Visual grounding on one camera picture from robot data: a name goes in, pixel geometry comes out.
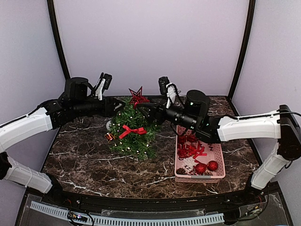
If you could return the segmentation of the red glitter star topper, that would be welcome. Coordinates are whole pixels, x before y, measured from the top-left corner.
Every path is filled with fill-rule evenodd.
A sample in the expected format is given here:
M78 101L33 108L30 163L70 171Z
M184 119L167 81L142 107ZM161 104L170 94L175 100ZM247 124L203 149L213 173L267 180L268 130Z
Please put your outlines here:
M138 104L142 103L149 103L150 100L147 97L143 96L143 87L141 86L138 91L134 91L132 89L129 89L132 99L130 100L130 104L133 105L133 108L135 109Z

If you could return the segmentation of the red ribbon bow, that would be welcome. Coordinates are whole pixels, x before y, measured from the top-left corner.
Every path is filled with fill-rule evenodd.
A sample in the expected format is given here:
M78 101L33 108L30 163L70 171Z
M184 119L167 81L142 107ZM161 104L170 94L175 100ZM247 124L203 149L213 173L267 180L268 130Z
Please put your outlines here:
M122 128L125 130L121 135L119 135L119 139L123 139L130 133L135 133L139 135L144 135L147 133L147 130L144 127L136 128L136 129L131 129L127 125L123 125Z

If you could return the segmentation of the small green christmas tree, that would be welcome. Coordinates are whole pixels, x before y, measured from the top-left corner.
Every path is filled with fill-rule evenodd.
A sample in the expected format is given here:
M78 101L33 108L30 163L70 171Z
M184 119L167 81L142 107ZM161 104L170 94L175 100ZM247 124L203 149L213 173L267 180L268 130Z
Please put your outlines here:
M111 119L108 134L113 137L110 149L121 155L131 155L139 160L156 157L153 146L160 126L147 122L134 105L126 103L125 107Z

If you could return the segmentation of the red gold drum ornament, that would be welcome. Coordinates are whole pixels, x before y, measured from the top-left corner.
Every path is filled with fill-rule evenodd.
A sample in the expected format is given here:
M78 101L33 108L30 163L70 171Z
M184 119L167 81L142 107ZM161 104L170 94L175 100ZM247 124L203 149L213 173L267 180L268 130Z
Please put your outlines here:
M109 132L105 134L105 138L107 139L108 142L111 142L116 139L115 136Z

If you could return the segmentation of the pink plastic basket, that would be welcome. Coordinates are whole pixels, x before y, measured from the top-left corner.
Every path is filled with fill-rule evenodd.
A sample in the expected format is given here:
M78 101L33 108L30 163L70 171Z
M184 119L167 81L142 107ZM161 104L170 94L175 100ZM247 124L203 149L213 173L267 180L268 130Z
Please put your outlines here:
M225 178L221 144L207 144L191 130L176 126L174 174L176 182L218 183Z

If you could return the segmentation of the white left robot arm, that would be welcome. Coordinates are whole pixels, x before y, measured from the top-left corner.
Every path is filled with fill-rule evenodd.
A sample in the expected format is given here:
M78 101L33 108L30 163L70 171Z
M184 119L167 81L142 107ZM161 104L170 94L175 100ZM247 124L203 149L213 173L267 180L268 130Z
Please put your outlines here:
M39 104L32 112L1 124L0 126L0 178L26 188L34 189L56 205L66 202L66 194L57 179L47 173L38 172L11 157L8 150L17 149L24 141L35 135L56 130L80 117L112 117L125 103L114 97L104 96L111 84L112 76L102 73L96 85L87 78L67 79L63 93L57 99Z

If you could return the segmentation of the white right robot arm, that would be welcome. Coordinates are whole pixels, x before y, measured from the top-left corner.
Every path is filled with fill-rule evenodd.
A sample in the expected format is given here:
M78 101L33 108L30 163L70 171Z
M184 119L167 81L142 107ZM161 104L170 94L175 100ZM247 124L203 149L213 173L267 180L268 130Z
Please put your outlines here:
M266 187L285 166L301 156L301 127L286 105L279 109L248 116L209 116L210 97L199 90L186 94L182 107L170 97L158 103L140 103L137 108L149 122L163 123L190 129L205 143L217 144L231 140L252 139L267 144L269 154L261 154L263 163L251 174L247 189L240 193L240 200L250 204L258 191Z

